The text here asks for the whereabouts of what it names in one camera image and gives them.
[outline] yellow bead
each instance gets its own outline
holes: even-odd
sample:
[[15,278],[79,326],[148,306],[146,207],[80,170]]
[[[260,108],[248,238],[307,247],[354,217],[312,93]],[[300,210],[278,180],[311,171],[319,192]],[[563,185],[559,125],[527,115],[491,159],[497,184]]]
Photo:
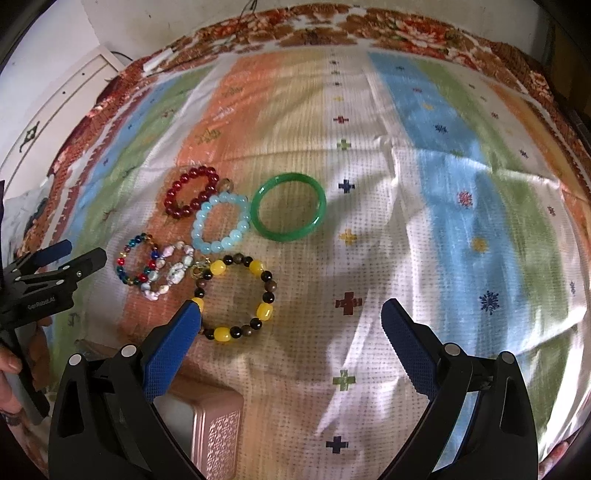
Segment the yellow bead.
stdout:
[[226,264],[221,260],[216,260],[209,266],[209,270],[211,270],[214,275],[221,275],[226,271]]
[[213,337],[218,342],[227,342],[227,341],[229,341],[232,338],[230,336],[230,329],[228,327],[217,327],[213,331]]
[[205,302],[203,301],[203,299],[200,299],[199,297],[193,297],[191,300],[193,300],[197,305],[199,305],[199,311],[203,313],[203,307],[205,306]]
[[256,316],[263,322],[266,322],[268,319],[270,319],[272,313],[273,305],[269,303],[261,303],[256,309]]
[[261,273],[265,271],[265,264],[260,260],[253,260],[248,266],[248,270],[250,270],[257,277],[260,277]]

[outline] ring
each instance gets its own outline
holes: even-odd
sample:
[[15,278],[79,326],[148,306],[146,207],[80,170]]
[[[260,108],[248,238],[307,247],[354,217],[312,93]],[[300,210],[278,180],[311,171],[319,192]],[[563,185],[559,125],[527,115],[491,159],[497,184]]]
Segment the ring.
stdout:
[[[265,225],[263,225],[258,216],[259,207],[261,206],[261,200],[271,189],[277,187],[281,183],[286,183],[288,181],[299,181],[302,183],[307,183],[316,191],[316,194],[318,195],[318,207],[316,207],[316,214],[314,216],[314,219],[310,223],[308,223],[308,225],[306,225],[303,228],[300,228],[299,230],[293,230],[291,232],[286,233],[272,232]],[[277,175],[267,180],[255,193],[255,196],[252,199],[251,203],[252,224],[263,237],[268,238],[269,240],[273,240],[275,242],[292,242],[293,240],[298,240],[306,235],[309,235],[320,225],[320,222],[322,222],[325,213],[326,195],[324,194],[324,190],[320,186],[320,183],[318,183],[315,179],[309,177],[308,175],[296,172],[282,173],[281,175]]]

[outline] white wall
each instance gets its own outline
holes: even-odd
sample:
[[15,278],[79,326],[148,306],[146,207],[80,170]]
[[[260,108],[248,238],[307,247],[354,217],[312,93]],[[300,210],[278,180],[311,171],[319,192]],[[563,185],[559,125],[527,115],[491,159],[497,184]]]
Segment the white wall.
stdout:
[[80,0],[57,0],[33,23],[0,73],[0,161],[59,87],[52,83],[98,45]]
[[[136,59],[191,30],[240,14],[246,0],[82,0],[100,42]],[[259,0],[257,10],[311,3]],[[534,0],[350,0],[437,18],[541,58],[548,22]]]

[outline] green stripe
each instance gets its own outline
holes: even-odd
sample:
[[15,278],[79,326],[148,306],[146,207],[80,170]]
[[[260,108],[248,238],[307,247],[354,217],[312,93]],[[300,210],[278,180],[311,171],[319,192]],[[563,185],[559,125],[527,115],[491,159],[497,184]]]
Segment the green stripe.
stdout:
[[[425,60],[417,63],[480,140],[480,148],[491,168],[489,175],[505,205],[508,224],[498,228],[509,230],[524,277],[531,324],[539,324],[543,336],[556,321],[565,319],[569,310],[555,233],[545,212],[540,210],[537,195],[530,185],[511,175],[512,171],[524,171],[521,160],[491,125],[491,113],[483,111],[472,93],[443,65]],[[547,352],[546,347],[550,344],[551,351]],[[558,394],[568,345],[561,335],[546,342],[543,353],[542,347],[537,347],[525,354],[525,364],[535,365],[531,381],[534,392],[530,391],[530,400],[538,438],[545,431]]]
[[[156,142],[168,130],[177,112],[187,100],[187,97],[195,87],[206,77],[212,67],[186,73],[179,77],[158,102],[150,109],[138,134],[121,152],[111,172],[105,177],[100,192],[94,201],[85,210],[86,221],[83,232],[80,234],[72,251],[72,257],[88,252],[96,247],[104,247],[112,235],[113,220],[105,222],[105,212],[113,210],[117,212],[121,206],[125,206],[129,198],[135,192],[135,182],[139,167],[144,163],[147,155]],[[112,268],[109,259],[105,268]],[[74,305],[84,308],[85,297],[90,294],[89,288],[92,282],[83,283],[74,292]],[[86,315],[80,314],[80,321],[73,326],[68,325],[68,313],[60,313],[56,316],[53,327],[52,343],[52,370],[54,378],[59,379],[63,368],[73,353],[76,353],[74,342],[84,338],[86,334]]]

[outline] blue cross pattern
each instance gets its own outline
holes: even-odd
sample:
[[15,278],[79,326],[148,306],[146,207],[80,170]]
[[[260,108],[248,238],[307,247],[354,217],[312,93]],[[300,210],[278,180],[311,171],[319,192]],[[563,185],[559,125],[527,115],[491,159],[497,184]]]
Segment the blue cross pattern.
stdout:
[[349,183],[349,180],[343,179],[343,183],[339,183],[339,188],[343,190],[344,193],[349,193],[351,189],[355,189],[355,183]]

